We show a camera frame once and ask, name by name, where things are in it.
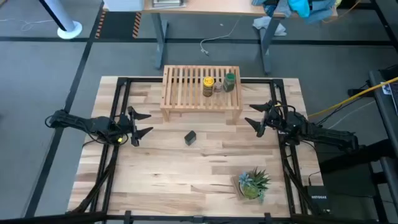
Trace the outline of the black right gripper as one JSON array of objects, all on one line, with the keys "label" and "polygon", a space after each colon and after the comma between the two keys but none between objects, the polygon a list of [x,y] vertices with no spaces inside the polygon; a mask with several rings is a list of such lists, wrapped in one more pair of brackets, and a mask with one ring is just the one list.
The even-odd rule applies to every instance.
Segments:
[{"label": "black right gripper", "polygon": [[[284,112],[286,106],[281,101],[269,101],[261,105],[249,105],[252,109],[265,112],[265,123],[267,126],[277,129],[279,131],[287,130],[287,113]],[[253,127],[257,137],[264,135],[264,125],[261,122],[255,121],[250,118],[245,120]]]}]

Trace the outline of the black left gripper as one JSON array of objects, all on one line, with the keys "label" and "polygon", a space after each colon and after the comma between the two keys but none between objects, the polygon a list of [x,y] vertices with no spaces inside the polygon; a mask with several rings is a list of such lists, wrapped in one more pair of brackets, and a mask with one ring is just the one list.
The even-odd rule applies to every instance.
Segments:
[{"label": "black left gripper", "polygon": [[127,107],[127,114],[121,114],[119,125],[125,134],[131,134],[130,140],[133,146],[139,146],[139,139],[153,130],[153,127],[137,130],[136,120],[150,118],[150,114],[138,113],[132,106]]}]

